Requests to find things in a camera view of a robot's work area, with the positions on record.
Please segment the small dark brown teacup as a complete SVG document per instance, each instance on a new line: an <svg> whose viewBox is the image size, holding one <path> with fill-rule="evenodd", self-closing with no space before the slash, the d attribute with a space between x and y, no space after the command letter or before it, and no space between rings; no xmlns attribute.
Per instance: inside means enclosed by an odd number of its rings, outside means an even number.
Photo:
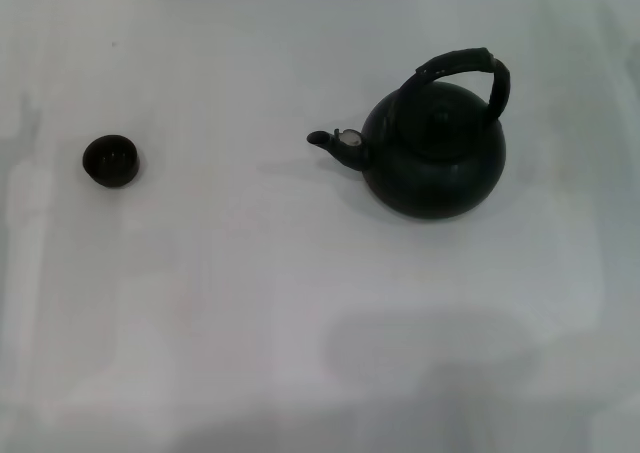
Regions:
<svg viewBox="0 0 640 453"><path fill-rule="evenodd" d="M135 144L122 135L105 135L93 140L82 156L82 167L97 184L122 188L132 182L140 169Z"/></svg>

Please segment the black round teapot with handle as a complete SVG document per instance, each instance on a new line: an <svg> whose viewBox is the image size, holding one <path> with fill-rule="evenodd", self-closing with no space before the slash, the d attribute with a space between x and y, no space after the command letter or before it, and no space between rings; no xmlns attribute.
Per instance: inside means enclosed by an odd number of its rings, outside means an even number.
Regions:
<svg viewBox="0 0 640 453"><path fill-rule="evenodd" d="M483 202L506 163L499 118L508 68L485 48L452 51L415 70L381 100L361 130L314 131L309 144L354 171L401 214L448 219Z"/></svg>

